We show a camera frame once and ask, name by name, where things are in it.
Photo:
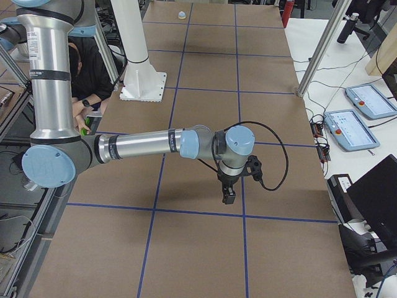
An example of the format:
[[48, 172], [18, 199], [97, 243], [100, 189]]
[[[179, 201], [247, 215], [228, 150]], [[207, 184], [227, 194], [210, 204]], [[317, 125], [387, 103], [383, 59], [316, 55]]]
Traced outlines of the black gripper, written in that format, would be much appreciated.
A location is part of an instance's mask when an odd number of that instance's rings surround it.
[[240, 174], [236, 176], [230, 176], [222, 172], [222, 170], [218, 170], [217, 178], [221, 182], [223, 199], [222, 203], [224, 204], [234, 204], [234, 200], [236, 198], [236, 193], [233, 189], [233, 185], [238, 182]]

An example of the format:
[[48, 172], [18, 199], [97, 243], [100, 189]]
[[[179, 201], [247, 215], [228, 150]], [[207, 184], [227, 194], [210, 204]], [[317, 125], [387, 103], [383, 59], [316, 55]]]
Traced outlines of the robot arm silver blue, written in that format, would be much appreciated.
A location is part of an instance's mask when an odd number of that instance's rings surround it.
[[74, 127], [68, 35], [96, 26], [93, 1], [17, 1], [25, 27], [36, 129], [22, 159], [25, 175], [42, 187], [70, 183], [98, 164], [122, 158], [178, 153], [212, 159], [222, 184], [223, 202], [233, 203], [233, 185], [242, 176], [260, 179], [261, 164], [252, 155], [253, 132], [242, 125], [212, 132], [206, 126], [131, 135], [82, 136]]

